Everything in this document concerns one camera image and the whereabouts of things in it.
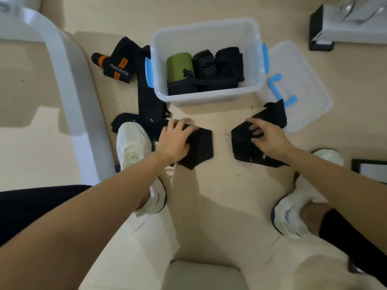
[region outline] hand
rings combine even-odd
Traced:
[[[190,125],[183,130],[184,125],[189,122],[191,122],[191,119],[188,118],[182,120],[171,119],[168,126],[163,127],[156,153],[166,166],[180,161],[188,154],[190,146],[185,142],[193,132],[199,129],[197,126]]]
[[[252,138],[251,141],[269,157],[284,162],[287,152],[295,148],[279,126],[258,118],[248,118],[246,121],[253,123],[249,128],[255,130],[253,135],[264,133],[264,137]]]

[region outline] green roll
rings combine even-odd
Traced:
[[[190,53],[178,53],[169,57],[167,60],[168,82],[184,79],[183,70],[191,70],[193,73],[193,67]]]

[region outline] white sneaker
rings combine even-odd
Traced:
[[[337,165],[344,165],[343,158],[335,150],[323,148],[314,151],[313,154]],[[294,178],[294,192],[277,201],[270,214],[271,222],[282,235],[293,238],[315,238],[301,219],[300,211],[309,201],[314,203],[328,203],[328,201],[303,176],[296,173]]]
[[[143,160],[152,153],[152,142],[142,126],[135,122],[126,122],[121,125],[117,133],[117,155],[121,170]],[[167,202],[167,194],[161,180],[157,178],[149,188],[151,197],[147,203],[136,211],[136,216],[156,214],[161,211]]]

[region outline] black pants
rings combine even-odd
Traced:
[[[90,187],[70,185],[0,192],[0,246],[47,212]],[[319,236],[345,252],[356,267],[387,286],[387,256],[335,209],[325,214]]]

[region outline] person's left arm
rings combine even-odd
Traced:
[[[157,149],[36,220],[0,248],[1,289],[78,289],[106,244],[168,165],[188,153],[189,119],[164,127]]]

